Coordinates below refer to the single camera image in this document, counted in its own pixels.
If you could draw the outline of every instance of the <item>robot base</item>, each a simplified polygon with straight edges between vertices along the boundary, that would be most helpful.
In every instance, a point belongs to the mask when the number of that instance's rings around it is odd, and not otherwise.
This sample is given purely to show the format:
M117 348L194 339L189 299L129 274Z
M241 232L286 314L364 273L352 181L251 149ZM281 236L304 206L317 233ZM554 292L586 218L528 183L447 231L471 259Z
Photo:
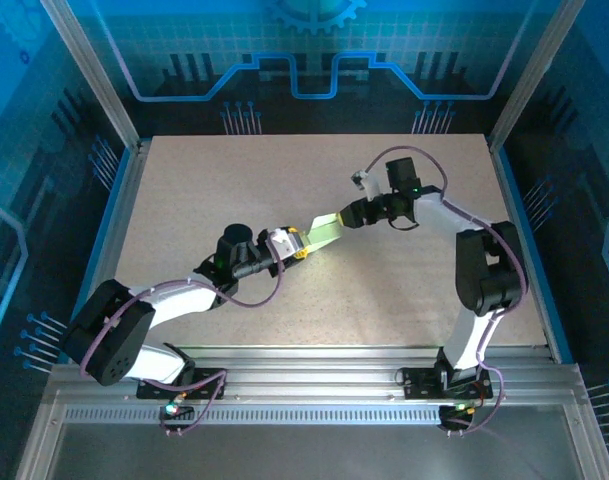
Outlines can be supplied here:
M406 400L464 401L493 398L493 388L486 370L481 370L478 376L468 382L458 382L456 386L445 390L435 368L403 367L397 372L397 384L404 388Z

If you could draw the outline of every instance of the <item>glass panel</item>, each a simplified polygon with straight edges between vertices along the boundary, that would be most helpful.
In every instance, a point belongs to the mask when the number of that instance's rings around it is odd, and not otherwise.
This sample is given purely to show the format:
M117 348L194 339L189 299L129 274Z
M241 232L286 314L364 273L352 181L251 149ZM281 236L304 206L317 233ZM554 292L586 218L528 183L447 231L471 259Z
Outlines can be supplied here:
M609 0L587 0L505 147L609 444Z
M0 2L0 478L58 355L27 317L70 317L122 151L39 2Z
M72 5L150 136L488 132L557 3Z
M466 439L413 425L204 425L188 435L173 442L152 425L67 425L50 478L157 480L169 465L173 478L204 480L582 477L561 408L503 408Z

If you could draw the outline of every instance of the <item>wire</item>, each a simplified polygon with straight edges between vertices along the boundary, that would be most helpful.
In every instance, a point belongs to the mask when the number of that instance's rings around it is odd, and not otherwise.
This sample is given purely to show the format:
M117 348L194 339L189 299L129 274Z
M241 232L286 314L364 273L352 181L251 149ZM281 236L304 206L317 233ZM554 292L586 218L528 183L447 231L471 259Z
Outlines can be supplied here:
M493 229L493 227L488 225L486 222L483 222L479 218L466 213L464 210L458 208L457 206L453 205L451 202L449 202L448 200L446 200L444 198L444 195L446 194L446 188L448 187L448 176L446 175L446 171L444 170L442 165L440 165L440 163L437 161L437 159L435 157L433 157L427 151L425 151L419 147L414 147L412 145L398 145L395 147L387 148L386 150L384 150L382 153L380 153L377 157L375 157L373 159L373 161L369 164L369 166L366 167L365 172L368 173L375 166L375 164L377 164L377 162L379 162L380 159L382 157L384 157L386 154L397 151L397 150L411 150L413 152L417 152L417 153L423 155L424 157L426 157L428 160L431 161L431 163L433 165L435 165L437 170L440 172L440 175L442 176L442 180L443 180L442 191L440 192L440 201L441 201L442 205L444 205L447 209L449 209L451 212L455 213L456 215L460 216L464 220L474 223L478 227L481 227L484 230L486 230L493 237L493 239L497 243L500 244L500 246L504 249L504 251L508 255L509 259L511 260L511 263L513 264L513 267L515 268L515 271L517 272L517 276L518 276L518 279L520 282L520 290L521 290L520 298L518 298L517 302L515 302L511 307L506 308L501 311L498 310L491 316L491 318L488 321L488 324L486 325L486 328L484 329L484 332L482 333L482 337L480 338L480 343L477 346L477 351L475 352L475 356L477 358L477 361L478 361L480 367L482 367L484 370L493 372L497 375L497 377L499 379L499 383L500 383L500 391L498 393L498 397L497 397L497 401L495 402L495 406L493 407L493 410L491 410L491 413L482 422L480 422L479 424L477 424L475 426L471 426L471 424L468 424L469 428L467 428L464 431L464 433L466 433L466 434L473 433L473 432L483 428L484 425L486 425L488 422L491 421L491 419L497 413L497 410L500 408L500 405L504 399L504 376L502 375L502 372L498 368L484 363L484 360L482 359L482 354L483 354L488 342L490 341L490 337L495 328L495 324L501 320L501 317L505 316L506 314L512 312L517 307L519 307L522 303L522 299L526 296L526 293L528 291L528 286L526 283L526 274L524 273L522 264L518 260L517 255L515 255L515 252L513 252L513 250L511 249L509 244L506 242L506 240L504 240L502 238L502 236L499 233L497 233L495 231L495 229Z
M419 223L414 223L413 225L408 226L408 227L396 227L395 224L393 223L393 220L390 218L388 219L388 224L390 225L390 227L393 230L398 230L400 232L410 232L411 230L415 230L417 227L420 226Z
M444 170L442 165L440 165L440 162L438 162L437 159L433 155L431 155L426 150L421 149L419 147L414 147L412 145L398 145L395 147L387 148L382 153L380 153L377 157L375 157L373 159L373 161L369 164L368 167L366 167L366 169L364 171L366 173L370 172L371 169L375 166L375 164L377 162L379 162L382 159L382 157L384 157L384 155L386 155L387 153L390 153L390 152L395 152L397 150L410 150L412 152L419 153L420 155L424 155L424 157L426 157L433 165L435 165L435 167L439 170L440 175L442 175L443 184L442 184L442 191L440 193L440 200L444 199L444 194L446 193L446 187L448 187L448 177L446 176L446 171Z
M155 387L162 388L162 389L168 390L170 392L186 392L186 391L190 391L190 390L197 390L199 388L202 388L204 385L211 383L215 380L218 381L217 387L215 387L215 390L213 391L211 398L208 399L208 403L206 404L206 407L204 407L204 410L202 410L202 412L195 418L193 423L191 423L190 425L188 425L186 427L177 427L176 429L173 429L173 428L170 428L166 424L163 416L160 418L160 427L162 427L166 431L166 435L181 437L182 435L190 432L194 428L197 428L197 426L202 423L202 420L204 419L207 412L210 410L211 406L213 405L213 401L215 401L215 399L217 398L217 395L220 393L220 390L222 389L222 387L224 386L224 383L226 382L226 370L220 370L219 372L211 375L210 377L205 378L204 380L200 380L197 383L194 383L194 384L188 385L188 386L184 386L184 387L173 387L171 385L166 385L164 383L160 383L155 380L145 380L145 382L147 382Z
M124 315L124 312L126 312L126 310L128 310L137 301L142 300L142 299L152 295L153 292L155 292L156 290L163 290L163 289L167 289L167 288L171 288L171 287L179 287L182 285L192 285L195 287L201 287L206 290L210 290L211 292L215 293L218 297L221 297L224 300L231 302L233 305L237 305L238 307L258 308L258 307L262 307L262 306L266 305L277 294L278 290L280 289L280 286L282 285L282 277L284 276L284 262L282 262L282 259L280 258L279 254L277 253L277 251L275 250L275 247L273 247L271 242L266 242L266 245L268 246L268 249L271 252L271 255L273 255L273 258L275 258L277 261L277 282L275 283L275 288L273 289L273 291L267 298L265 298L264 300L262 300L261 302L258 302L258 303L241 302L241 301L236 300L235 298L225 294L224 292L221 292L213 285L209 285L208 283L204 283L199 280L194 280L192 278L187 278L184 280L169 280L166 282L158 283L157 285L154 285L153 287L151 287L147 290L144 290L143 292L140 292L137 295L135 295L133 298L129 299L126 303L124 303L124 305L122 305L120 308L118 308L117 311L109 318L108 322L106 322L104 327L102 327L102 330L100 330L100 332L97 334L97 336L95 337L93 342L91 342L91 345L89 346L88 350L84 354L84 357L82 358L82 361L80 362L80 374L82 376L88 376L88 373L86 372L86 367L88 366L88 362L90 361L91 357L93 356L93 354L99 347L102 340L104 340L104 337L106 337L106 334L111 330L111 328L113 328L115 325L117 325L117 322L122 317L122 315ZM184 387L180 391L183 392L186 389L187 389L187 387Z
M126 303L124 303L124 305L122 305L120 308L118 308L117 311L109 318L108 322L106 322L106 325L104 325L104 327L97 334L97 336L95 337L93 342L91 342L91 345L89 346L88 350L86 351L86 354L84 354L84 358L82 358L82 361L80 362L80 375L82 375L83 377L88 376L88 373L86 372L86 367L88 366L88 362L92 358L93 354L97 350L99 344L102 342L104 337L106 337L106 334L111 330L111 328L113 328L117 324L117 322L119 321L121 316L124 314L124 312L126 312L126 310L128 310L135 302L152 295L153 292L155 292L156 290L188 284L188 285L193 285L195 287L201 287L201 288L210 290L211 292L214 292L218 297L221 297L239 307L258 308L263 305L266 305L268 302L270 302L273 299L273 297L275 297L275 295L279 291L280 286L282 285L282 278L284 276L284 262L280 258L279 254L277 253L277 251L275 250L275 247L273 247L273 244L271 242L267 242L266 245L268 246L268 249L271 252L271 255L273 256L273 258L276 259L276 262L277 262L277 282L275 283L275 288L273 289L271 294L268 297L266 297L264 300L262 300L261 302L258 302L258 303L241 302L241 301L236 300L235 298L225 294L224 292L221 292L213 285L209 285L208 283L204 283L199 280L194 280L191 278L188 278L186 280L170 280L167 282L158 283L157 285L135 295L133 298L128 300ZM146 383L148 383L154 387L160 388L162 390L167 390L169 392L186 392L186 391L197 390L199 388L202 388L204 385L206 385L212 381L215 381L215 380L218 380L218 384L217 384L215 391L213 392L213 395L209 399L204 410L202 410L200 415L195 419L195 421L192 424L190 424L187 427L181 427L176 430L172 430L166 426L166 423L164 422L164 419L162 417L162 419L160 420L160 426L166 430L166 434L168 436L184 435L185 433L188 433L191 430L193 430L194 428L196 428L201 423L202 419L204 418L206 413L211 408L213 401L215 400L215 398L217 398L217 395L220 393L220 390L224 386L224 382L226 381L226 370L221 370L220 372L218 372L214 375L211 375L210 377L207 377L203 380L200 380L199 382L193 383L191 385L184 385L181 387L167 385L165 383L158 382L157 380L143 379L143 381L145 381Z
M466 420L461 420L459 418L451 418L451 419L449 419L449 422L459 423L460 425L467 425L468 427L471 426L471 422L467 422ZM528 457L524 453L524 451L515 442L512 442L511 440L506 438L504 435L500 435L499 433L491 430L488 427L480 427L480 430L483 431L484 433L486 433L487 435L490 435L491 437L495 438L496 440L499 440L504 445L509 447L513 452L517 453L517 456L522 459L522 461L528 466L528 468L531 469L531 471L535 475L537 475L538 478L540 478L542 480L547 480L548 477L546 477L546 475L544 475L539 468L537 468L535 465L533 465L531 463L531 461L528 459Z

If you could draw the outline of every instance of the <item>blue wall panel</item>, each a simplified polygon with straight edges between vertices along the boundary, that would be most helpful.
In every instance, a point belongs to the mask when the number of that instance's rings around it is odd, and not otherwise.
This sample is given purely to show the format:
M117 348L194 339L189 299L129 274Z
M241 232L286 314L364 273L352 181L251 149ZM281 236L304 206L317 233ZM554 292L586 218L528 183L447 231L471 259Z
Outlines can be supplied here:
M167 3L72 4L145 136L236 133L235 101L264 133L488 132L557 5Z
M28 251L0 216L0 478L57 355L59 334L27 318L68 321L122 150L39 2L0 1L0 213Z
M609 0L587 0L506 150L575 359L609 379ZM609 413L606 408L600 413Z

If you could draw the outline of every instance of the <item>beige tabletop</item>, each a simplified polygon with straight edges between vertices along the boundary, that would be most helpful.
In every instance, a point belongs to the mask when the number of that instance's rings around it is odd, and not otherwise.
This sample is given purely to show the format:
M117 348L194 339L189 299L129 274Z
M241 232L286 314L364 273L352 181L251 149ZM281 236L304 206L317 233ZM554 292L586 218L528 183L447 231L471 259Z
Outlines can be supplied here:
M230 223L255 234L284 225L306 230L314 217L360 198L351 174L400 144L424 148L442 163L452 201L493 221L507 218L482 135L155 137L116 278L148 286L185 277L214 252ZM441 186L435 168L413 158L422 183ZM386 187L384 165L373 171ZM267 306L225 305L151 335L184 346L440 345L459 310L454 268L453 249L426 228L399 232L384 222L347 229L288 270ZM243 279L237 298L259 301L274 282L268 273ZM545 344L530 294L492 343Z

